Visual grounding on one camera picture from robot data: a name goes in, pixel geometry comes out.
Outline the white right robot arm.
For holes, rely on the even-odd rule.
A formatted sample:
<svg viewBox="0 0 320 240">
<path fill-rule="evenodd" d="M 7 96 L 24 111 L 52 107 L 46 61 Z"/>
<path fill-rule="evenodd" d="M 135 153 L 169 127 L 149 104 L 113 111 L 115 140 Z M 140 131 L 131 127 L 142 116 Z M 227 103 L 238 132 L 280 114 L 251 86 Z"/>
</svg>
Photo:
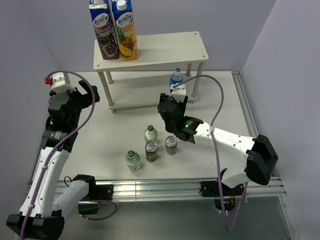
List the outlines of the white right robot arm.
<svg viewBox="0 0 320 240">
<path fill-rule="evenodd" d="M 210 146 L 216 153 L 224 151 L 237 160 L 234 166 L 219 170 L 215 183 L 202 187 L 202 195 L 212 192 L 215 197 L 239 196 L 246 182 L 267 186 L 279 159 L 270 140 L 261 134 L 257 137 L 237 135 L 186 116 L 187 100 L 187 96 L 183 101 L 176 101 L 168 94 L 160 94 L 157 110 L 165 130 L 183 142 Z"/>
</svg>

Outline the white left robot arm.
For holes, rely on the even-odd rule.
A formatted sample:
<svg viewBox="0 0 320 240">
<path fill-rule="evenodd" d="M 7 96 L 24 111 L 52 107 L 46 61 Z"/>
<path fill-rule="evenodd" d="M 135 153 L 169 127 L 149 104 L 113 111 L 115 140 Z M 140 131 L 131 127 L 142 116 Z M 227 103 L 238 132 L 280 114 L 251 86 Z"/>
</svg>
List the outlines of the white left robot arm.
<svg viewBox="0 0 320 240">
<path fill-rule="evenodd" d="M 19 212 L 10 214 L 6 221 L 22 240 L 57 240 L 71 210 L 81 200 L 99 198 L 95 177 L 85 174 L 76 175 L 67 190 L 55 198 L 62 169 L 78 136 L 81 112 L 100 101 L 95 85 L 88 85 L 84 80 L 78 83 L 85 94 L 72 86 L 63 92 L 52 89 L 49 94 L 49 117 L 31 188 Z"/>
</svg>

